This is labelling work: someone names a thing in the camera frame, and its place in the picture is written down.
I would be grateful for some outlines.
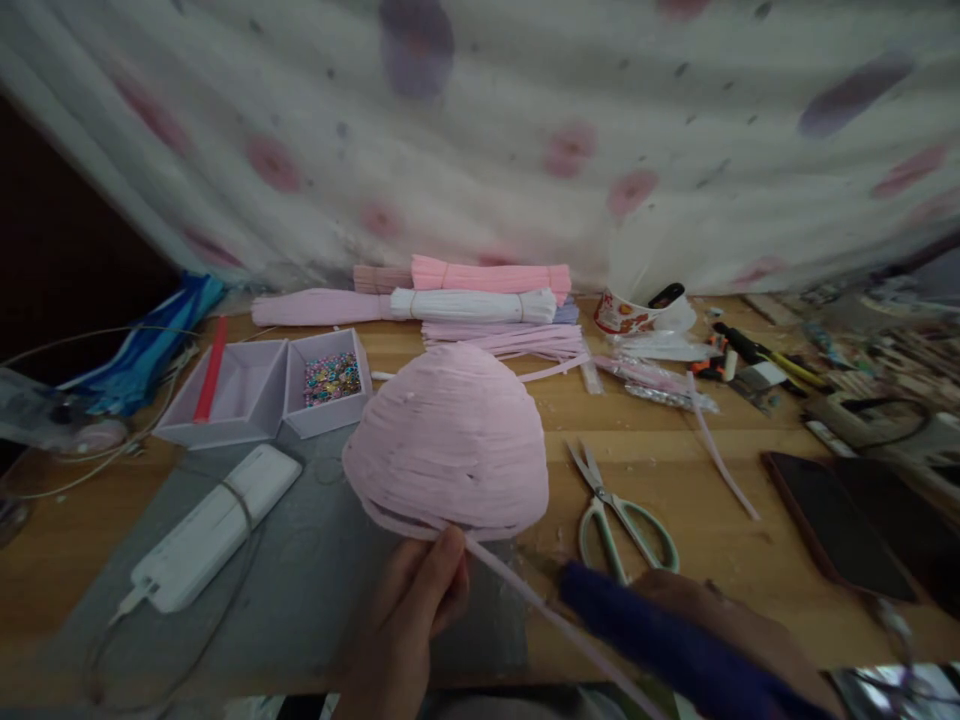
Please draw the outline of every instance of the pink paper ball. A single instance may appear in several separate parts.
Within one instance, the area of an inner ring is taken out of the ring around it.
[[[411,537],[448,523],[479,541],[513,537],[549,498],[536,403],[503,363],[463,343],[431,349],[380,389],[343,469],[371,518]]]

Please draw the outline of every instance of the white storage box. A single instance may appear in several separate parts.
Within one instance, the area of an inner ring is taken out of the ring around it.
[[[330,400],[316,407],[307,407],[303,397],[306,385],[307,363],[328,355],[352,352],[357,356],[360,371],[360,392],[356,395]],[[287,351],[287,389],[283,421],[301,438],[336,430],[344,425],[360,422],[363,406],[373,396],[370,366],[367,354],[355,330],[339,330],[326,335],[294,340]]]
[[[228,344],[210,422],[195,424],[193,414],[210,364],[208,349],[153,434],[191,450],[275,438],[283,416],[288,345],[287,340]]]

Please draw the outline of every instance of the floral curtain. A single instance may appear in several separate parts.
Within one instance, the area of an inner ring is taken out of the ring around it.
[[[776,0],[19,0],[7,93],[227,282],[411,253],[639,294],[795,287],[958,224],[960,9]]]

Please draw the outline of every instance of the colorful beads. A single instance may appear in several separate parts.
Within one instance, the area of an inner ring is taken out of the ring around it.
[[[303,400],[316,407],[360,392],[360,370],[353,353],[328,355],[307,363]]]

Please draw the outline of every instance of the gray mat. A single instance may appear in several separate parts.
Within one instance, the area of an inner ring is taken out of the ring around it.
[[[231,678],[295,683],[330,667],[354,609],[398,541],[369,520],[343,476],[340,452],[353,429],[309,440],[281,429],[274,444],[304,470],[257,531],[260,546],[246,585],[198,669],[210,687]],[[48,644],[48,667],[80,671],[91,643],[130,590],[131,568],[255,446],[184,456]],[[513,557],[512,543],[491,543],[490,549],[504,560]],[[134,679],[143,686],[145,677],[172,678],[189,663],[230,595],[243,552],[187,609],[161,615],[144,603],[126,618],[103,664],[112,696],[122,698],[126,693],[112,691]],[[482,565],[472,567],[469,611],[433,646],[439,675],[510,673],[526,665],[522,601]]]

